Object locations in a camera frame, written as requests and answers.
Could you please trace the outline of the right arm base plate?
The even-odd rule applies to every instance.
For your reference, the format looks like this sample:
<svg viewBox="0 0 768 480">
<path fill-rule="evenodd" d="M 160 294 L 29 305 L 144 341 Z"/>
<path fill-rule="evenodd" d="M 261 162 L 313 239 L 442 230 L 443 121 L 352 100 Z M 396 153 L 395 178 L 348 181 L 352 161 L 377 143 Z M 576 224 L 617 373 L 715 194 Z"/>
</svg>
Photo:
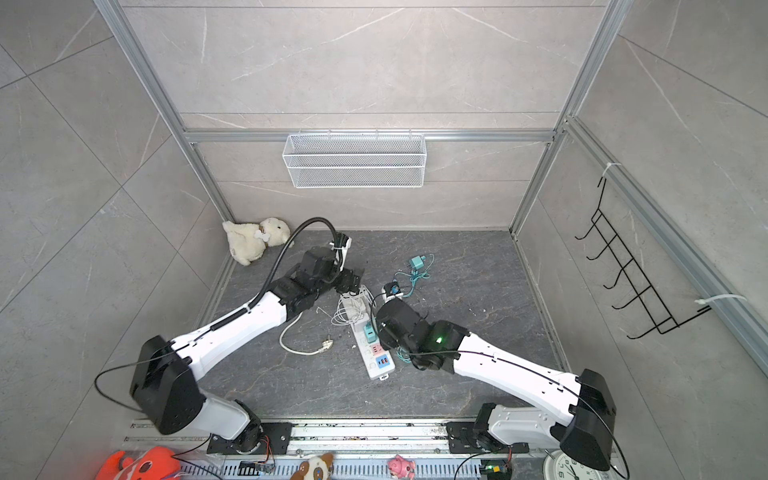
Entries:
<svg viewBox="0 0 768 480">
<path fill-rule="evenodd" d="M 452 454 L 475 453 L 512 453 L 527 454 L 527 443 L 505 445 L 494 439 L 489 433 L 476 428 L 473 422 L 447 422 L 444 424 L 448 437 L 449 451 Z"/>
</svg>

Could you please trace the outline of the brown white plush dog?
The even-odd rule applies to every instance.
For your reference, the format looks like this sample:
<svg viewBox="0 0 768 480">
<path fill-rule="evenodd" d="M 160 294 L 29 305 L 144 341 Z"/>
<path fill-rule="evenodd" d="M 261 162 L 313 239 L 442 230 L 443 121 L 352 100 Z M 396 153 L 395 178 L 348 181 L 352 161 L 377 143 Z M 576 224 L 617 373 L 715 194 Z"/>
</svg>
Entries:
<svg viewBox="0 0 768 480">
<path fill-rule="evenodd" d="M 330 480 L 334 458 L 331 452 L 310 457 L 299 465 L 290 480 Z"/>
</svg>

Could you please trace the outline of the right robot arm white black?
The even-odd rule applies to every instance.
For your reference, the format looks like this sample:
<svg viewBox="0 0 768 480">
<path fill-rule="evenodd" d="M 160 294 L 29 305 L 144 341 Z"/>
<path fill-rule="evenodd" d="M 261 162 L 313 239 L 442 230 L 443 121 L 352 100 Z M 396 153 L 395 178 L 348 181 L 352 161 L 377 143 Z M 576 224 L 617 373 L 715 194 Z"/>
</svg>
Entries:
<svg viewBox="0 0 768 480">
<path fill-rule="evenodd" d="M 373 328 L 382 346 L 402 352 L 419 371 L 444 370 L 489 384 L 534 407 L 526 419 L 502 405 L 484 405 L 474 424 L 478 446 L 499 450 L 515 444 L 558 448 L 593 470 L 631 476 L 612 456 L 626 456 L 614 430 L 617 407 L 600 373 L 558 371 L 504 351 L 456 323 L 430 322 L 414 310 L 394 284 L 370 301 Z"/>
</svg>

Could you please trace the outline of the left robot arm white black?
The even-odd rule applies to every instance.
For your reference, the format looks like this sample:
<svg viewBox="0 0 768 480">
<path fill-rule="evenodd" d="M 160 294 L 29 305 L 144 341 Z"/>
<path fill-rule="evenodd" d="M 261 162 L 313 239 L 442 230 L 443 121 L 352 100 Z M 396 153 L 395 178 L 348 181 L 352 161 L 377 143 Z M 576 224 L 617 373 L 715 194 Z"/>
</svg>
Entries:
<svg viewBox="0 0 768 480">
<path fill-rule="evenodd" d="M 154 336 L 141 347 L 129 385 L 129 409 L 144 415 L 162 435 L 185 428 L 206 432 L 250 453 L 263 435 L 259 417 L 244 403 L 202 390 L 198 382 L 218 363 L 259 335 L 296 320 L 325 293 L 356 293 L 362 274 L 346 265 L 350 237 L 326 218 L 310 218 L 290 235 L 321 223 L 326 246 L 307 250 L 283 276 L 274 263 L 258 293 L 228 314 L 172 340 Z"/>
</svg>

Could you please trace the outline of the white charger with cable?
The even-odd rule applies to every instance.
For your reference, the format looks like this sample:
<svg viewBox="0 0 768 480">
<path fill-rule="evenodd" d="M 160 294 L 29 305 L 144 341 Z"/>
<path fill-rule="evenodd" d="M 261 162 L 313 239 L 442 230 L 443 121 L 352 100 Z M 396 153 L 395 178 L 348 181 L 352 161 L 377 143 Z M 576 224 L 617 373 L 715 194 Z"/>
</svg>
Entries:
<svg viewBox="0 0 768 480">
<path fill-rule="evenodd" d="M 371 318 L 373 296 L 368 290 L 361 289 L 358 293 L 341 294 L 337 309 L 331 316 L 331 324 L 335 326 L 354 325 Z"/>
</svg>

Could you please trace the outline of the white power strip colourful sockets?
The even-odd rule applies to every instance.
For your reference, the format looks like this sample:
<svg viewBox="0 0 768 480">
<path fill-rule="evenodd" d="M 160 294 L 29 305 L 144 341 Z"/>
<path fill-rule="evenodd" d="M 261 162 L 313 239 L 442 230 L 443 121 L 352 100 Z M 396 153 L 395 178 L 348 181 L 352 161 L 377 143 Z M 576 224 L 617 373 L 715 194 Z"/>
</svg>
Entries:
<svg viewBox="0 0 768 480">
<path fill-rule="evenodd" d="M 340 295 L 337 318 L 351 327 L 363 364 L 372 380 L 387 380 L 395 370 L 391 354 L 386 351 L 373 326 L 373 295 L 361 285 L 357 293 Z"/>
</svg>

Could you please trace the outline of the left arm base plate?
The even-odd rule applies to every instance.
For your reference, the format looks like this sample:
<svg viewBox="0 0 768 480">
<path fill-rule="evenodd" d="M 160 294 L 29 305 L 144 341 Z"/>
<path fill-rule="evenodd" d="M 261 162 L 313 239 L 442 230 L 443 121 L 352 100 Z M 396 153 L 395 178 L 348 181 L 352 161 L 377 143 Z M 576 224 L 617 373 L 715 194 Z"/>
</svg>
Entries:
<svg viewBox="0 0 768 480">
<path fill-rule="evenodd" d="M 258 427 L 248 426 L 235 440 L 214 435 L 206 453 L 221 455 L 285 455 L 291 438 L 290 422 L 266 422 Z"/>
</svg>

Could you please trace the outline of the pink plush toy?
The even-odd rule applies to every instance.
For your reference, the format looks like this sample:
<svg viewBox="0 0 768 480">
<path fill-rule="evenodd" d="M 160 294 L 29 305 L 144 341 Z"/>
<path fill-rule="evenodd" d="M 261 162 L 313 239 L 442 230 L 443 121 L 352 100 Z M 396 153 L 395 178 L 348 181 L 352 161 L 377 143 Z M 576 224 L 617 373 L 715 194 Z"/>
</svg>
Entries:
<svg viewBox="0 0 768 480">
<path fill-rule="evenodd" d="M 387 468 L 393 479 L 414 480 L 416 476 L 416 464 L 401 455 L 396 455 L 387 462 Z"/>
</svg>

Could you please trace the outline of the white plush lamb toy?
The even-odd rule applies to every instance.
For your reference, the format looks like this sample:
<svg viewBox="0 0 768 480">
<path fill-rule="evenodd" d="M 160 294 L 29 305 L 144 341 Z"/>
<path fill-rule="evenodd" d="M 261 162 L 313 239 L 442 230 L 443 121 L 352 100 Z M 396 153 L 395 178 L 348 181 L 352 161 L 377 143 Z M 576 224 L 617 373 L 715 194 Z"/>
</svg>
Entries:
<svg viewBox="0 0 768 480">
<path fill-rule="evenodd" d="M 284 245 L 291 236 L 289 226 L 278 218 L 267 218 L 260 223 L 222 223 L 232 258 L 243 266 L 261 258 L 268 247 Z"/>
</svg>

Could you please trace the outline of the white alarm clock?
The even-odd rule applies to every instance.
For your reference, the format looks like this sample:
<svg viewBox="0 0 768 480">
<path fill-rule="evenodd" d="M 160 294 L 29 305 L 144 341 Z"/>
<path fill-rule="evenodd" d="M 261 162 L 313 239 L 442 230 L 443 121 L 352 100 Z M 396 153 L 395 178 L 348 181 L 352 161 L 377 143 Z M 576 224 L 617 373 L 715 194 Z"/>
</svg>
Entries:
<svg viewBox="0 0 768 480">
<path fill-rule="evenodd" d="M 582 465 L 562 451 L 548 454 L 543 463 L 545 480 L 600 480 L 600 471 Z"/>
</svg>

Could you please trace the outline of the teal charger adapter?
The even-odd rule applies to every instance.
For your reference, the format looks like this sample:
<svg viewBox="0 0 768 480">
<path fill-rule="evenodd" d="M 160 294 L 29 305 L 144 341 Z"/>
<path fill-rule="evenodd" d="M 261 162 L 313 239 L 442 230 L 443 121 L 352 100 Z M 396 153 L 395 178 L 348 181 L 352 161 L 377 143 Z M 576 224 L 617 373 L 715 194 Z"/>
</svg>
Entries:
<svg viewBox="0 0 768 480">
<path fill-rule="evenodd" d="M 425 269 L 425 260 L 426 260 L 426 257 L 423 255 L 412 257 L 409 260 L 411 269 L 413 271 L 421 271 Z"/>
<path fill-rule="evenodd" d="M 369 344 L 372 344 L 377 341 L 378 336 L 375 331 L 375 328 L 373 327 L 373 324 L 371 322 L 367 322 L 363 326 L 363 332 L 365 334 L 366 340 Z"/>
</svg>

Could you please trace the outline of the red plush toy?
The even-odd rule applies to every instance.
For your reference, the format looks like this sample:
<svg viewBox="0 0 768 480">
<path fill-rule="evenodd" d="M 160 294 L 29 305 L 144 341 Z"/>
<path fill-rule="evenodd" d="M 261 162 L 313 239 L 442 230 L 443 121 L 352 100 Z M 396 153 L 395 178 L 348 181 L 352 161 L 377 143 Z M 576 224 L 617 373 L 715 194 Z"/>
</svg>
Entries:
<svg viewBox="0 0 768 480">
<path fill-rule="evenodd" d="M 174 452 L 166 447 L 150 448 L 137 458 L 125 451 L 112 454 L 102 465 L 97 480 L 168 480 L 179 479 L 181 463 Z"/>
</svg>

